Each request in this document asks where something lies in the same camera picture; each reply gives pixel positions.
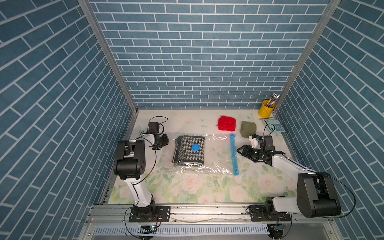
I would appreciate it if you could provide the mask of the green knitted scarf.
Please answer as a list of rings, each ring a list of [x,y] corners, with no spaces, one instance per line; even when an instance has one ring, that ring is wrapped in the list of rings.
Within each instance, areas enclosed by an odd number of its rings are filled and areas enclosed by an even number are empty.
[[[242,121],[240,134],[243,138],[255,135],[257,132],[257,125],[254,122]]]

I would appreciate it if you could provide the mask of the black white houndstooth scarf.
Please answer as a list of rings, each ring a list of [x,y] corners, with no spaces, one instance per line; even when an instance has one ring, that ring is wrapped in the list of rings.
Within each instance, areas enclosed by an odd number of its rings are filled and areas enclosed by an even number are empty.
[[[204,165],[205,137],[179,136],[175,140],[173,164],[175,167],[202,167]]]

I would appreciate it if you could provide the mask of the clear plastic vacuum bag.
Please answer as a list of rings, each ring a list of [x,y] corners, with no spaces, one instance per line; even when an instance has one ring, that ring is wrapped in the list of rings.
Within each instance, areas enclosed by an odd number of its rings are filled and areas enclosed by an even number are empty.
[[[175,140],[179,136],[205,137],[204,165],[202,167],[175,167],[173,156],[175,152]],[[238,176],[240,174],[238,164],[235,162],[235,135],[234,134],[187,134],[174,133],[169,136],[170,143],[162,148],[160,166],[173,173],[204,173],[224,174]]]

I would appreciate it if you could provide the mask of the red knitted scarf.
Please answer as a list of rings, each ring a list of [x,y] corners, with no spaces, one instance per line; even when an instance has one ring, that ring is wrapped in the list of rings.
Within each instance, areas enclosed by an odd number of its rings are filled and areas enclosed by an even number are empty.
[[[236,119],[227,116],[221,116],[218,119],[218,129],[220,131],[234,132],[236,130]]]

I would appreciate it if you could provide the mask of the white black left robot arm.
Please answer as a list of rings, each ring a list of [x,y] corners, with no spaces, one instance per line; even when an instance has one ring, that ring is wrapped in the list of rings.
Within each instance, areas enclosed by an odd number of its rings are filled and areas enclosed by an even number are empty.
[[[149,121],[145,133],[133,140],[122,140],[117,143],[113,172],[129,187],[134,197],[130,208],[130,223],[165,222],[170,220],[171,207],[157,206],[153,195],[147,187],[145,175],[146,151],[154,151],[154,165],[157,163],[157,150],[170,143],[164,134],[162,123]]]

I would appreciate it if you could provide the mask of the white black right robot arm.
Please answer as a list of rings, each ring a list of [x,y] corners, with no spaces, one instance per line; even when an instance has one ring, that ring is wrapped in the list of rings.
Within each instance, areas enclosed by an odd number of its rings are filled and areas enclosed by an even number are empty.
[[[306,218],[338,217],[342,207],[332,177],[325,172],[316,172],[289,159],[282,151],[275,149],[270,135],[249,137],[250,145],[235,149],[238,153],[254,163],[264,163],[274,167],[297,185],[294,197],[271,197],[264,205],[251,205],[247,212],[253,222],[292,219],[292,214],[300,214]]]

